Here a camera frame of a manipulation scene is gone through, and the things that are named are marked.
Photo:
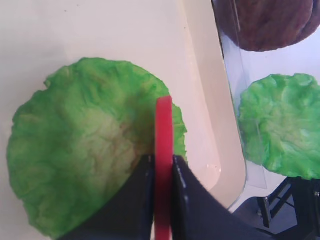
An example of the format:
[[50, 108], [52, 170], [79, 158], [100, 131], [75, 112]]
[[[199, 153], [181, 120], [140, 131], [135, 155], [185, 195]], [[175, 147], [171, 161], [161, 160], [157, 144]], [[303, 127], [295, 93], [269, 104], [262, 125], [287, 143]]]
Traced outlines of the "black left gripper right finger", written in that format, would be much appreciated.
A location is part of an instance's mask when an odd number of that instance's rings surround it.
[[177, 155], [172, 165], [171, 231], [174, 240], [271, 239], [224, 208]]

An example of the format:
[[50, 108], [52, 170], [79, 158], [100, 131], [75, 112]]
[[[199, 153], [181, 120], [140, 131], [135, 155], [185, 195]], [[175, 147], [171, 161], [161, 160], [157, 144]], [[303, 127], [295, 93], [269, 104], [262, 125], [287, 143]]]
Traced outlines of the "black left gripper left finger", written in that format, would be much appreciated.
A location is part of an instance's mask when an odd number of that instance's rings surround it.
[[155, 157], [143, 155], [115, 196], [61, 240], [149, 240], [154, 216]]

